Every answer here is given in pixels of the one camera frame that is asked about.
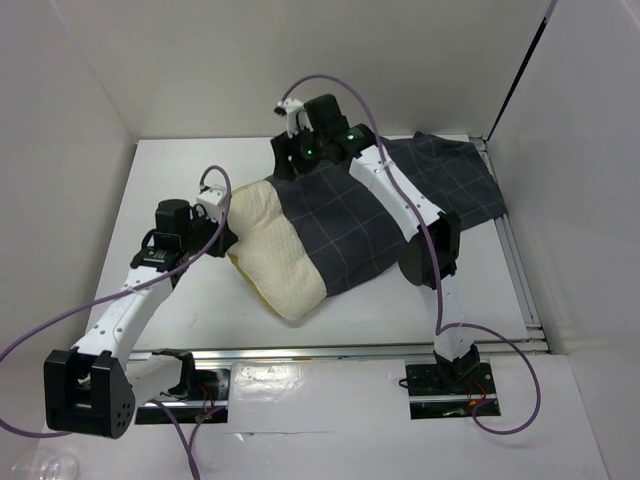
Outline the cream yellow pillow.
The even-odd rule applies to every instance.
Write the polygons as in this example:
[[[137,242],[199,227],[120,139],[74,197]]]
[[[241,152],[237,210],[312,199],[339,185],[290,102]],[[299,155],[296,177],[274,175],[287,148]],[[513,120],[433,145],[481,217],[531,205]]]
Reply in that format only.
[[[295,322],[327,297],[271,183],[260,180],[234,190],[227,224],[237,236],[227,256],[270,312]]]

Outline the dark grey plaid pillowcase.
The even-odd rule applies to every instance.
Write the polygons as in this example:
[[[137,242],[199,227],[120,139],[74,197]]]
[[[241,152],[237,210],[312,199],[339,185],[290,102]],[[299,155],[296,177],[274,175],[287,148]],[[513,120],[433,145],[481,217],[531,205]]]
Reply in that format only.
[[[462,229],[506,214],[501,190],[473,144],[421,132],[383,143],[423,195],[460,217]],[[372,280],[397,263],[406,246],[399,227],[341,167],[324,161],[294,181],[267,180],[328,296]]]

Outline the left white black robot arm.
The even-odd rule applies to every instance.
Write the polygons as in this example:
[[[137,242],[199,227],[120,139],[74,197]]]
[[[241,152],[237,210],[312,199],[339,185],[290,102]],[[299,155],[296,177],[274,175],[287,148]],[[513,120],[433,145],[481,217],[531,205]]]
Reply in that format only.
[[[134,346],[183,274],[203,255],[221,257],[237,238],[226,224],[230,197],[204,191],[196,203],[159,202],[155,226],[143,237],[120,292],[96,324],[68,350],[44,362],[49,429],[120,438],[138,406],[161,393],[176,399],[196,390],[195,360],[185,350],[161,348],[137,367]]]

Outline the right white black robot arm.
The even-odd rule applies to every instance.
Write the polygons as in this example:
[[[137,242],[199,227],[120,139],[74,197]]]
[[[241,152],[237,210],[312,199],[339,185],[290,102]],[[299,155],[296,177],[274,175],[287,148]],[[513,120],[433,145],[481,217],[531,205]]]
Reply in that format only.
[[[285,131],[271,141],[274,175],[292,180],[327,160],[346,170],[393,218],[406,240],[398,260],[404,278],[421,293],[433,291],[436,379],[448,392],[460,391],[480,363],[473,338],[463,332],[464,315],[455,278],[461,220],[423,195],[383,145],[373,122],[350,125],[334,95],[302,102],[279,100],[275,113]]]

